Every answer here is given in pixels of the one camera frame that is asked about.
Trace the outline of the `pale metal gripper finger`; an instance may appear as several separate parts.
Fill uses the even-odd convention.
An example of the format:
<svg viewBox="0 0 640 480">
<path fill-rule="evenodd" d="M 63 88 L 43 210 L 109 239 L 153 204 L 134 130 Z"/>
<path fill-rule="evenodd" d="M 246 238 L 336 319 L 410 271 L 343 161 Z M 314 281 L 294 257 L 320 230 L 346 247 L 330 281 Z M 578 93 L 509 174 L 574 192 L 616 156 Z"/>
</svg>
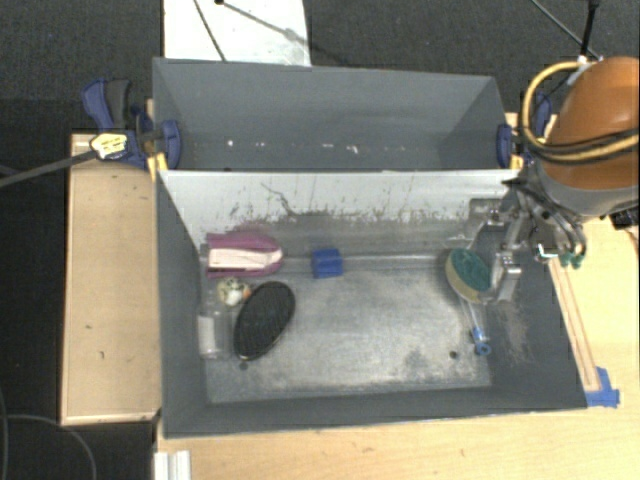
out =
<svg viewBox="0 0 640 480">
<path fill-rule="evenodd" d="M 501 211 L 502 201 L 498 199 L 471 199 L 465 222 L 467 248 L 473 248 L 480 232 L 486 226 L 504 225 Z"/>
<path fill-rule="evenodd" d="M 490 299 L 494 302 L 512 301 L 522 267 L 511 251 L 498 251 L 495 254 L 490 272 Z"/>
</svg>

